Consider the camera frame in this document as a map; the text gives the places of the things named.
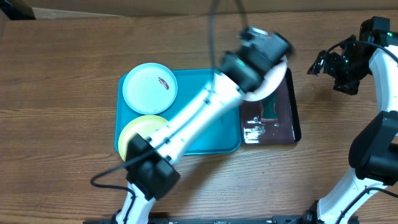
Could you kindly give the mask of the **white plate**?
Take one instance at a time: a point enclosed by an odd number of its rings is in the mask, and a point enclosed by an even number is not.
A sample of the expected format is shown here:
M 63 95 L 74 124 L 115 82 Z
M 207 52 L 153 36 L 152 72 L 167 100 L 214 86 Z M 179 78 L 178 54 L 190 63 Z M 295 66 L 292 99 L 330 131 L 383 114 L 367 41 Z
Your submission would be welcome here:
M 288 59 L 286 56 L 281 58 L 281 62 L 270 69 L 265 75 L 260 87 L 253 92 L 247 92 L 243 96 L 244 101 L 260 101 L 270 96 L 285 77 L 288 68 Z

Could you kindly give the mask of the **green sponge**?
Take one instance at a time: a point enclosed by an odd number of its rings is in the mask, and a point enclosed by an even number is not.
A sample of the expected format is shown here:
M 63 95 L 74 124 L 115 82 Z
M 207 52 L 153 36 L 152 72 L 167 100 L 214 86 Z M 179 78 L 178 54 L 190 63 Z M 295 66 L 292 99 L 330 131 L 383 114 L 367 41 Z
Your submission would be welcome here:
M 277 119 L 278 115 L 275 111 L 276 96 L 269 95 L 261 101 L 262 106 L 262 119 Z

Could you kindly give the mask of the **light blue plate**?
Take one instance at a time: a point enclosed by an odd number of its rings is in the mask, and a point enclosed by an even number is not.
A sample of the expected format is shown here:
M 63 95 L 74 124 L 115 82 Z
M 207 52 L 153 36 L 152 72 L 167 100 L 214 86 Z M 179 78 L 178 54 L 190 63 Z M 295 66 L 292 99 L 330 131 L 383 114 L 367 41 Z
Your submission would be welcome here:
M 122 94 L 126 104 L 140 114 L 159 114 L 175 101 L 178 92 L 174 73 L 159 63 L 143 63 L 125 77 Z

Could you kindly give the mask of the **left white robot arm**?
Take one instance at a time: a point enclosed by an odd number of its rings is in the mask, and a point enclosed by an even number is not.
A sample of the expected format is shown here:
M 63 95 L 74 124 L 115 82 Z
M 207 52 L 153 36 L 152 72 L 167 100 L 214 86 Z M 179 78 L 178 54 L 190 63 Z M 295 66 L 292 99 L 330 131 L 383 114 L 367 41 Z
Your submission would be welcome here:
M 244 96 L 278 87 L 274 80 L 284 78 L 293 51 L 289 41 L 255 27 L 244 29 L 240 38 L 240 48 L 224 54 L 213 80 L 181 112 L 148 137 L 134 134 L 128 140 L 127 197 L 112 223 L 147 223 L 154 202 L 178 182 L 174 164 L 195 138 Z

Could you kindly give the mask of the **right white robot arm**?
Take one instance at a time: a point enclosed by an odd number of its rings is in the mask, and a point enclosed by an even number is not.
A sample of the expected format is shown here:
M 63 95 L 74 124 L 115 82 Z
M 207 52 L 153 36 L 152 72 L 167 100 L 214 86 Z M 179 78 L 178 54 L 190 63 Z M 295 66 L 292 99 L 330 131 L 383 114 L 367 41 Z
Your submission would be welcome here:
M 352 35 L 321 51 L 309 75 L 326 73 L 334 78 L 334 90 L 356 95 L 360 81 L 372 75 L 377 115 L 356 136 L 349 149 L 349 169 L 333 190 L 315 201 L 297 223 L 358 223 L 354 213 L 378 192 L 397 182 L 397 33 L 390 20 L 374 16 L 361 24 L 359 36 Z

